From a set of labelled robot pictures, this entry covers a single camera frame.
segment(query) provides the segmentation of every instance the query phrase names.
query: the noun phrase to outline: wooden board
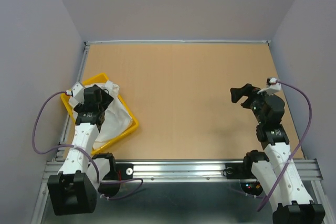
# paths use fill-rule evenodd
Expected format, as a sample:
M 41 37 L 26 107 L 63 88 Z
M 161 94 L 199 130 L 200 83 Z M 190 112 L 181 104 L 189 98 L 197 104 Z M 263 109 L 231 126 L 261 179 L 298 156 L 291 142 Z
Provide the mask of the wooden board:
M 262 150 L 252 111 L 231 103 L 230 88 L 264 87 L 277 76 L 267 45 L 91 45 L 83 80 L 101 72 L 120 86 L 140 123 L 107 150 L 117 159 L 243 158 Z M 287 106 L 283 125 L 293 149 Z

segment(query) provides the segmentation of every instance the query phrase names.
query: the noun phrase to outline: white wall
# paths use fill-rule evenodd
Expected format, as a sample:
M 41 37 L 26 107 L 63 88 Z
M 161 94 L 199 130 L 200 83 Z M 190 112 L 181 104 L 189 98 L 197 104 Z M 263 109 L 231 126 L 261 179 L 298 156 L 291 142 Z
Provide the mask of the white wall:
M 46 156 L 31 148 L 34 120 L 53 92 L 74 82 L 82 40 L 61 0 L 0 0 L 0 218 L 30 223 Z M 59 98 L 41 117 L 38 147 L 59 141 Z
M 336 211 L 336 0 L 295 0 L 272 42 L 271 53 L 280 78 L 304 90 L 313 108 L 312 126 L 303 146 L 317 158 L 323 186 Z M 285 89 L 299 135 L 305 130 L 308 109 L 296 92 Z
M 63 0 L 85 41 L 271 39 L 294 0 Z

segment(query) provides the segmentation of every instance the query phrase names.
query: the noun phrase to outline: white towel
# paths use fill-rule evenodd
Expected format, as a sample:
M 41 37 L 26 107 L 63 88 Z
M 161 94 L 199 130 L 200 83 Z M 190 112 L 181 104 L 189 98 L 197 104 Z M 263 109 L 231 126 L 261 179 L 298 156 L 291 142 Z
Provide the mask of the white towel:
M 103 122 L 100 133 L 95 143 L 93 144 L 93 148 L 97 149 L 105 145 L 112 138 L 115 138 L 116 136 L 124 132 L 132 124 L 133 120 L 124 105 L 122 105 L 122 103 L 118 99 L 118 85 L 114 84 L 112 81 L 95 84 L 100 88 L 104 89 L 106 93 L 109 93 L 110 96 L 113 97 L 113 101 L 105 110 L 105 121 Z M 70 97 L 69 104 L 72 107 L 72 112 L 74 114 L 74 118 L 76 119 L 78 114 L 77 112 L 73 111 L 73 108 L 78 104 L 78 101 L 73 97 Z

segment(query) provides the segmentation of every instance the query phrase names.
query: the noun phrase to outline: cable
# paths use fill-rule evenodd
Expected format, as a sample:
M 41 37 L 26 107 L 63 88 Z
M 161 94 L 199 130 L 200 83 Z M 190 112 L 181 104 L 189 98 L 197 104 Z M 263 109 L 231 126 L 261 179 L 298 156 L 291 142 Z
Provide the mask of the cable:
M 306 129 L 305 129 L 305 131 L 304 131 L 304 133 L 303 133 L 303 135 L 302 135 L 300 141 L 299 141 L 298 146 L 296 146 L 296 148 L 294 149 L 294 151 L 292 152 L 292 154 L 290 154 L 290 156 L 288 157 L 288 160 L 287 160 L 287 162 L 285 163 L 285 166 L 283 167 L 281 173 L 279 174 L 277 180 L 275 181 L 275 183 L 274 183 L 272 189 L 269 191 L 269 194 L 266 195 L 266 196 L 264 197 L 264 199 L 263 199 L 262 202 L 260 203 L 259 207 L 257 208 L 257 212 L 261 211 L 261 210 L 263 209 L 263 207 L 266 205 L 266 203 L 268 202 L 268 200 L 269 200 L 270 197 L 272 196 L 273 192 L 275 191 L 275 188 L 277 187 L 277 185 L 279 184 L 279 182 L 280 182 L 280 180 L 282 179 L 283 175 L 285 174 L 285 171 L 286 171 L 286 169 L 287 169 L 287 167 L 288 167 L 288 165 L 289 165 L 289 161 L 291 161 L 291 160 L 293 159 L 295 153 L 296 153 L 296 152 L 299 150 L 299 148 L 302 146 L 302 143 L 303 143 L 304 139 L 306 138 L 306 135 L 307 135 L 308 130 L 309 130 L 309 128 L 310 128 L 311 119 L 312 119 L 312 108 L 311 108 L 311 103 L 310 103 L 310 100 L 309 100 L 308 96 L 307 96 L 302 90 L 300 90 L 300 89 L 298 89 L 298 88 L 296 88 L 296 87 L 294 87 L 294 86 L 292 86 L 292 85 L 290 85 L 290 84 L 287 84 L 287 83 L 282 82 L 282 81 L 279 81 L 279 80 L 277 80 L 276 82 L 277 82 L 277 83 L 280 83 L 280 84 L 282 84 L 282 85 L 288 86 L 288 87 L 290 87 L 290 88 L 292 88 L 292 89 L 295 89 L 296 91 L 300 92 L 300 93 L 304 96 L 304 98 L 306 99 L 306 101 L 307 101 L 307 103 L 308 103 L 308 108 L 309 108 L 309 119 L 308 119 L 307 127 L 306 127 Z
M 124 183 L 127 183 L 127 182 L 130 182 L 130 181 L 135 181 L 135 180 L 140 180 L 140 184 L 138 184 L 138 186 L 131 192 L 129 192 L 128 194 L 125 194 L 123 196 L 119 196 L 119 197 L 113 197 L 113 198 L 110 198 L 110 197 L 107 197 L 105 196 L 104 194 L 101 194 L 100 197 L 102 198 L 105 198 L 107 200 L 117 200 L 117 199 L 125 199 L 127 198 L 128 196 L 134 194 L 137 190 L 139 190 L 139 188 L 142 186 L 143 184 L 143 179 L 142 178 L 131 178 L 131 179 L 127 179 L 127 180 L 120 180 L 120 181 L 109 181 L 109 182 L 104 182 L 102 181 L 101 183 L 103 185 L 115 185 L 115 184 L 124 184 Z
M 37 127 L 37 123 L 38 123 L 38 120 L 40 119 L 41 117 L 41 114 L 42 114 L 42 111 L 44 109 L 44 107 L 47 105 L 47 103 L 55 96 L 57 96 L 58 94 L 66 94 L 67 92 L 66 91 L 60 91 L 60 92 L 56 92 L 55 94 L 51 95 L 42 105 L 40 111 L 38 112 L 37 114 L 37 117 L 36 117 L 36 120 L 35 120 L 35 123 L 34 123 L 34 127 L 33 127 L 33 133 L 31 135 L 31 139 L 32 139 L 32 146 L 33 146 L 33 150 L 34 152 L 36 152 L 37 154 L 40 154 L 40 155 L 43 155 L 43 154 L 47 154 L 53 150 L 57 150 L 59 148 L 75 148 L 77 150 L 79 150 L 80 152 L 82 152 L 85 157 L 88 158 L 88 160 L 90 161 L 90 163 L 93 165 L 94 169 L 96 170 L 96 173 L 97 173 L 97 182 L 99 183 L 99 170 L 98 170 L 98 167 L 96 165 L 96 163 L 93 161 L 93 159 L 91 158 L 90 154 L 87 153 L 86 151 L 84 151 L 82 148 L 79 148 L 79 147 L 75 147 L 74 145 L 72 144 L 61 144 L 61 145 L 57 145 L 57 146 L 54 146 L 52 148 L 50 148 L 49 150 L 45 151 L 45 152 L 41 152 L 39 151 L 36 146 L 35 146 L 35 132 L 36 132 L 36 127 Z

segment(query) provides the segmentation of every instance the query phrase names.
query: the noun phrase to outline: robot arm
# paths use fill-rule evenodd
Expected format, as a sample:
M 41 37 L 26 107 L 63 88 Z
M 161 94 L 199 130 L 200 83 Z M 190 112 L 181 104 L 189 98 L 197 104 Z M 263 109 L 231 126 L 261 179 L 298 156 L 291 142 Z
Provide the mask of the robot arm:
M 280 124 L 285 112 L 285 103 L 274 95 L 281 89 L 281 84 L 276 81 L 276 78 L 268 79 L 267 87 L 264 89 L 246 84 L 242 88 L 230 90 L 233 103 L 247 96 L 247 100 L 241 105 L 243 108 L 251 109 L 256 117 L 259 123 L 257 138 L 264 150 L 264 153 L 258 151 L 247 153 L 243 170 L 257 178 L 266 195 L 271 194 L 269 201 L 274 212 L 274 223 L 322 223 L 325 215 L 323 207 L 314 204 L 293 160 L 288 160 L 291 155 L 289 140 Z M 288 167 L 278 186 L 271 191 L 287 163 Z
M 99 178 L 93 165 L 83 152 L 91 153 L 93 144 L 104 122 L 104 112 L 113 101 L 97 85 L 85 88 L 80 83 L 72 87 L 71 95 L 79 103 L 74 110 L 78 113 L 75 134 L 69 154 L 57 175 L 51 175 L 48 189 L 56 215 L 82 214 L 93 212 L 97 203 L 100 181 L 110 171 L 115 172 L 116 163 L 112 154 L 93 157 L 98 167 Z

